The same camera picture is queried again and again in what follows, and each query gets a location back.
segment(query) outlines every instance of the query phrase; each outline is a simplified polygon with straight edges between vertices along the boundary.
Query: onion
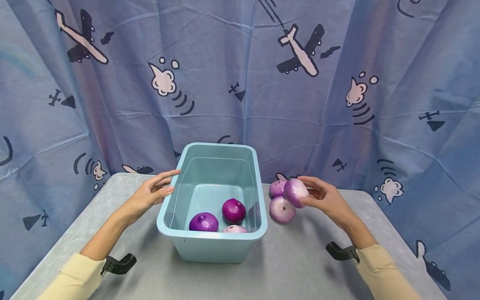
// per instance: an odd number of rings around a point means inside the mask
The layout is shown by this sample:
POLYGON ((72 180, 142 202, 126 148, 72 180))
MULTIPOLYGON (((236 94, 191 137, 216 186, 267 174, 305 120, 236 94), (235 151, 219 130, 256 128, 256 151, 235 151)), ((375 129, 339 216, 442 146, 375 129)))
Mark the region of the onion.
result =
POLYGON ((290 222, 297 210, 283 196, 277 196, 270 202, 270 216, 278 223, 286 224, 290 222))
POLYGON ((243 226, 239 226, 239 225, 230 225, 228 226, 227 228, 225 228, 224 230, 222 230, 222 232, 227 232, 227 233, 247 233, 248 230, 243 227, 243 226))
POLYGON ((247 210, 245 206, 235 198, 228 199, 222 205, 222 214, 225 220, 230 223, 237 224, 243 221, 247 210))
POLYGON ((275 198, 277 196, 283 196, 283 188, 287 182, 284 180, 277 180, 274 183, 270 184, 270 198, 275 198))
POLYGON ((192 231, 216 232, 218 230, 218 220, 211 213, 199 213, 190 221, 189 229, 192 231))
POLYGON ((304 208, 305 205, 300 202, 300 198, 309 195, 305 184, 300 179, 292 178, 285 184, 284 197, 296 208, 304 208))

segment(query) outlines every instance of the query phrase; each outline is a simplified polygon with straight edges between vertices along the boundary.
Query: sleeve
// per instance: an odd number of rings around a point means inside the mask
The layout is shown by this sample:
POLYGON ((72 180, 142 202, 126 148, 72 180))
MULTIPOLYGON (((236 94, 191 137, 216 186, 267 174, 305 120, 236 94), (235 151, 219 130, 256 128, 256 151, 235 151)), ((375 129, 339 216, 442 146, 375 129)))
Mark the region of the sleeve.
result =
POLYGON ((390 253, 379 245, 357 249, 357 269, 375 300, 421 300, 395 266, 390 253))
POLYGON ((75 253, 37 300, 85 300, 100 285, 106 260, 94 261, 75 253))

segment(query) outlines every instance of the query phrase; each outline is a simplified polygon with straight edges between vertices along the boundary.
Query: light blue plastic bin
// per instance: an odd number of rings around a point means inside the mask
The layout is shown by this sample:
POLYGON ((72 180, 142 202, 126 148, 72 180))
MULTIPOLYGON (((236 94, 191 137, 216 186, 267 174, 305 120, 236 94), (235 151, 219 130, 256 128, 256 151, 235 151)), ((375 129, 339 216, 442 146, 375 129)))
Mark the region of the light blue plastic bin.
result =
POLYGON ((253 242, 267 231, 267 215, 257 153, 249 146, 192 143, 185 147, 172 180, 175 191, 165 198, 156 225, 173 239, 188 262, 239 264, 253 242), (222 205, 235 198, 245 205, 241 223, 248 233, 223 233, 229 224, 222 205), (190 220, 201 212, 215 215, 218 232, 189 231, 190 220))

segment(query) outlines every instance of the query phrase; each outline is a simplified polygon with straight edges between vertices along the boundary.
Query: curtain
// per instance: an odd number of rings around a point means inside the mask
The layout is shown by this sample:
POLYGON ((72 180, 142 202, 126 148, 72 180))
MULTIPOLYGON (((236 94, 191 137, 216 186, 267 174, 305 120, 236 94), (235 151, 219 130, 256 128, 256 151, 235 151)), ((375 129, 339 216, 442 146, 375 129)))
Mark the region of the curtain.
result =
POLYGON ((0 0, 0 299, 111 174, 191 142, 374 198, 449 299, 480 291, 480 2, 0 0))

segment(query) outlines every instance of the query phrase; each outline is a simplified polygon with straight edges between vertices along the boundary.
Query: gray table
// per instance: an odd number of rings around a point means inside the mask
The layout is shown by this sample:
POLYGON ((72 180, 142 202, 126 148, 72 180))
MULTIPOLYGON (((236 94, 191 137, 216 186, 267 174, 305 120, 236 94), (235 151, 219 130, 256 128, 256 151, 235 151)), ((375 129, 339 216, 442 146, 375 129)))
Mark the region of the gray table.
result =
MULTIPOLYGON (((93 234, 148 175, 116 174, 78 216, 65 234, 13 295, 36 298, 72 253, 93 234)), ((264 184, 269 202, 268 185, 264 184)), ((425 300, 444 300, 375 201, 365 192, 341 191, 377 241, 386 247, 407 280, 425 300)), ((107 274, 90 299, 168 300, 309 300, 372 299, 353 262, 338 262, 325 245, 349 246, 348 237, 322 212, 305 208, 283 226, 268 220, 268 231, 242 264, 199 264, 183 261, 173 243, 156 228, 159 205, 128 228, 112 251, 120 259, 131 252, 137 264, 126 275, 107 274)))

